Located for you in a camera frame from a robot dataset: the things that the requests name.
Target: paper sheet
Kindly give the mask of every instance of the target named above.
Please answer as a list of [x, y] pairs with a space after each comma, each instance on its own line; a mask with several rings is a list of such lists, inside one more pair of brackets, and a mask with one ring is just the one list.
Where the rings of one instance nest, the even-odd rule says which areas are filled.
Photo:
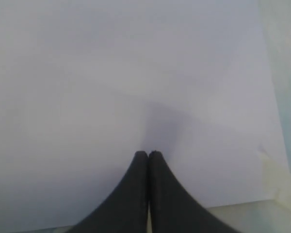
[[0, 232], [77, 223], [136, 150], [206, 207], [287, 167], [255, 0], [0, 1]]

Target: white surface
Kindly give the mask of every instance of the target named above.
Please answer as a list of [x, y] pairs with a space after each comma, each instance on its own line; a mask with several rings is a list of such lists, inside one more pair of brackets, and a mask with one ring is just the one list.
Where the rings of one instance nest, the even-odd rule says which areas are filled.
[[136, 150], [203, 205], [287, 166], [254, 0], [0, 1], [0, 232], [72, 225]]

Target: white paper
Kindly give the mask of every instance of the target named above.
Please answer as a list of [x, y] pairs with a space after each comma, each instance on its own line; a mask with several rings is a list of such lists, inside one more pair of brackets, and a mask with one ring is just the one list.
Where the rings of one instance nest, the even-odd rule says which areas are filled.
[[77, 223], [137, 150], [206, 207], [287, 166], [255, 0], [0, 1], [0, 232]]

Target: white backdrop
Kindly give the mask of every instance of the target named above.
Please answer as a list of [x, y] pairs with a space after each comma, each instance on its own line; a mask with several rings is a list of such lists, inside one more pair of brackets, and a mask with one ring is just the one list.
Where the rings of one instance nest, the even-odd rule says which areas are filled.
[[77, 223], [137, 150], [210, 207], [287, 166], [255, 0], [0, 0], [0, 232]]

